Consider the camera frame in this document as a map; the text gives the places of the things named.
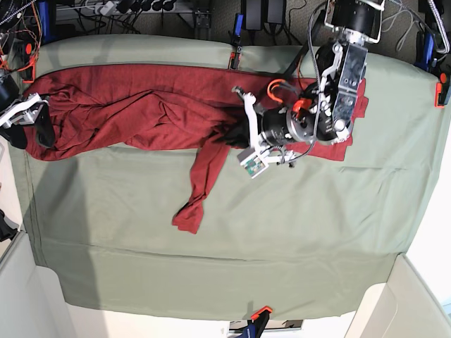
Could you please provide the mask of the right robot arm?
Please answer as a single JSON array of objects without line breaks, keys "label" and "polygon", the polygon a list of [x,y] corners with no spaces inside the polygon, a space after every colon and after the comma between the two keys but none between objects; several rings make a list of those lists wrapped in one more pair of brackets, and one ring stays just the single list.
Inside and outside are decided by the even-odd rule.
[{"label": "right robot arm", "polygon": [[49,96],[20,88],[35,81],[43,37],[35,1],[1,2],[1,136],[17,149],[27,147],[26,127],[34,129],[40,146],[55,142]]}]

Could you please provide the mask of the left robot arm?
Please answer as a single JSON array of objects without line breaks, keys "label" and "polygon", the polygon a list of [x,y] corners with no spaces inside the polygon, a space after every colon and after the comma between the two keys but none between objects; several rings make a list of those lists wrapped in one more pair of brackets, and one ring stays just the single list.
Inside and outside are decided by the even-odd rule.
[{"label": "left robot arm", "polygon": [[318,142],[333,145],[349,139],[366,71],[365,45],[379,42],[384,10],[384,1],[327,1],[318,6],[312,17],[322,19],[335,36],[318,50],[308,38],[314,83],[295,88],[277,79],[268,85],[266,94],[277,108],[264,108],[253,93],[233,87],[243,101],[249,130],[249,145],[237,159],[251,177],[272,163],[294,166]]}]

